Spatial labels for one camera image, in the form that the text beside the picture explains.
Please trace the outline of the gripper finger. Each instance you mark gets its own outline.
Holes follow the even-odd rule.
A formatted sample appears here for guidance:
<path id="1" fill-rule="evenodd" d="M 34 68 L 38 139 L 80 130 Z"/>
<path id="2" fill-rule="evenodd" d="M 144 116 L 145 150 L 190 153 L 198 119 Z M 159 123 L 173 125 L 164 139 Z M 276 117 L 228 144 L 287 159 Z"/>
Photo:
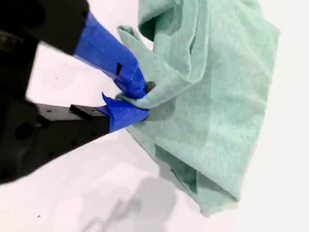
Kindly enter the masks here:
<path id="1" fill-rule="evenodd" d="M 24 30 L 101 70 L 130 98 L 143 98 L 155 87 L 153 81 L 145 81 L 135 56 L 96 20 L 85 0 L 26 0 Z"/>
<path id="2" fill-rule="evenodd" d="M 148 110 L 103 96 L 104 106 L 39 104 L 36 167 L 147 118 Z"/>

